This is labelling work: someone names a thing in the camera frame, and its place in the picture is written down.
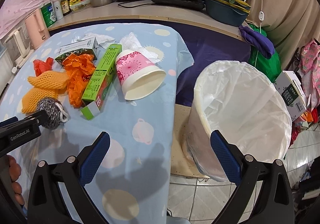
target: human hand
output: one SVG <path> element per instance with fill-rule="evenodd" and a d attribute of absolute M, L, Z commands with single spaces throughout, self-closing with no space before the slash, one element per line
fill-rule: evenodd
<path fill-rule="evenodd" d="M 20 205 L 24 205 L 24 199 L 22 197 L 22 188 L 21 185 L 16 182 L 21 175 L 21 167 L 17 163 L 16 159 L 11 155 L 8 155 L 9 160 L 9 173 L 12 181 L 12 189 L 15 193 L 15 198 Z"/>

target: purple cloth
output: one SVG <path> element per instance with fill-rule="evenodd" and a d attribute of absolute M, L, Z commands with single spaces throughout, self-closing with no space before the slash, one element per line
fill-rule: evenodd
<path fill-rule="evenodd" d="M 239 27 L 239 30 L 241 32 L 241 36 L 246 42 L 255 46 L 266 59 L 271 59 L 271 56 L 276 50 L 272 42 L 267 37 L 249 27 L 242 25 Z"/>

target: white canister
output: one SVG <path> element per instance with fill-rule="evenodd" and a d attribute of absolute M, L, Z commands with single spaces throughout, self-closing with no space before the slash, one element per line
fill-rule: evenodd
<path fill-rule="evenodd" d="M 116 69 L 124 99 L 137 100 L 154 92 L 166 72 L 159 69 L 140 52 L 127 49 L 116 58 Z"/>
<path fill-rule="evenodd" d="M 63 18 L 62 8 L 60 4 L 60 0 L 52 0 L 52 6 L 54 9 L 54 13 L 56 14 L 57 21 Z"/>

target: green bag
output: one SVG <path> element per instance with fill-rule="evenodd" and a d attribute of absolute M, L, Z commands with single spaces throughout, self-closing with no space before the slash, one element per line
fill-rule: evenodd
<path fill-rule="evenodd" d="M 260 32 L 260 28 L 252 24 L 249 24 L 249 26 L 254 31 Z M 267 36 L 267 33 L 263 29 L 261 29 L 261 34 L 265 37 Z M 248 63 L 265 74 L 272 83 L 281 73 L 280 59 L 277 52 L 275 52 L 271 59 L 268 60 L 256 49 L 256 47 L 251 46 L 251 53 Z"/>

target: sponge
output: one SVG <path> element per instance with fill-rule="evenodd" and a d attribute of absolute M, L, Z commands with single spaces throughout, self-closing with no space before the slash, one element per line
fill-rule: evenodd
<path fill-rule="evenodd" d="M 68 84 L 69 77 L 66 73 L 46 71 L 38 77 L 28 77 L 28 82 L 34 87 L 45 89 L 64 89 Z"/>
<path fill-rule="evenodd" d="M 22 113 L 26 114 L 35 112 L 38 102 L 44 97 L 57 99 L 58 90 L 37 87 L 31 88 L 22 98 Z"/>

